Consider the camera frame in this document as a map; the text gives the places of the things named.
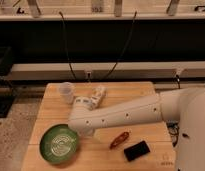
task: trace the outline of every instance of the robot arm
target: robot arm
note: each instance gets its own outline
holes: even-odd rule
[[[86,97],[75,100],[68,125],[88,134],[97,128],[180,121],[175,171],[205,171],[205,88],[167,91],[90,111]]]
[[[68,125],[82,135],[97,128],[178,121],[178,101],[183,90],[153,94],[107,108],[90,110],[91,101],[76,98]]]

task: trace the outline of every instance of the plastic cup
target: plastic cup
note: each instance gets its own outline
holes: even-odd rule
[[[60,95],[64,98],[65,102],[72,104],[74,101],[74,85],[70,82],[60,83],[58,87]]]

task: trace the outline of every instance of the wooden table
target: wooden table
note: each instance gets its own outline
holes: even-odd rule
[[[106,107],[155,93],[150,82],[75,83],[76,96],[90,96],[98,85],[107,88],[100,107]],[[173,171],[175,152],[165,123],[105,128],[93,137],[80,138],[80,148],[70,162],[50,165],[39,153],[39,142],[51,126],[67,123],[71,105],[57,91],[58,84],[48,84],[24,158],[22,171]],[[113,150],[110,142],[123,131],[130,131],[129,140]],[[123,149],[145,140],[151,152],[128,162]]]

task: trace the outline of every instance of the wire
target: wire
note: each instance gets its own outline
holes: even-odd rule
[[[17,4],[20,3],[20,1],[21,1],[21,0],[16,1],[16,2],[12,5],[12,7],[15,7]]]
[[[168,126],[169,129],[169,134],[171,135],[171,137],[175,137],[176,140],[173,142],[173,146],[175,147],[178,143],[178,137],[179,137],[179,126],[177,123],[172,124],[170,126]]]
[[[68,64],[69,64],[69,67],[70,67],[70,70],[71,70],[71,73],[74,77],[74,79],[76,80],[77,77],[74,73],[74,70],[72,68],[72,65],[71,65],[71,60],[70,60],[70,57],[69,57],[69,51],[68,51],[68,42],[67,42],[67,33],[66,33],[66,25],[65,25],[65,18],[63,16],[63,13],[60,11],[59,14],[61,15],[62,17],[62,22],[63,22],[63,38],[64,38],[64,43],[65,43],[65,54],[66,54],[66,57],[68,59]]]
[[[101,79],[101,80],[104,80],[106,78],[108,78],[112,73],[113,71],[115,70],[115,68],[117,67],[119,61],[122,59],[123,55],[125,54],[125,51],[126,49],[128,48],[128,45],[129,43],[131,42],[131,37],[133,35],[133,29],[134,29],[134,23],[135,23],[135,19],[136,19],[136,16],[137,16],[137,11],[134,12],[134,17],[133,17],[133,21],[132,21],[132,24],[131,24],[131,29],[130,29],[130,32],[128,34],[128,38],[125,42],[125,45],[123,47],[123,50],[122,52],[120,53],[120,56],[119,58],[117,59],[116,63],[114,64],[114,66],[112,67],[112,69]]]

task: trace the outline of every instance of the red pepper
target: red pepper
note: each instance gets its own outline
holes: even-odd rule
[[[117,147],[119,144],[127,140],[129,137],[129,132],[123,132],[118,137],[116,137],[110,144],[110,149]]]

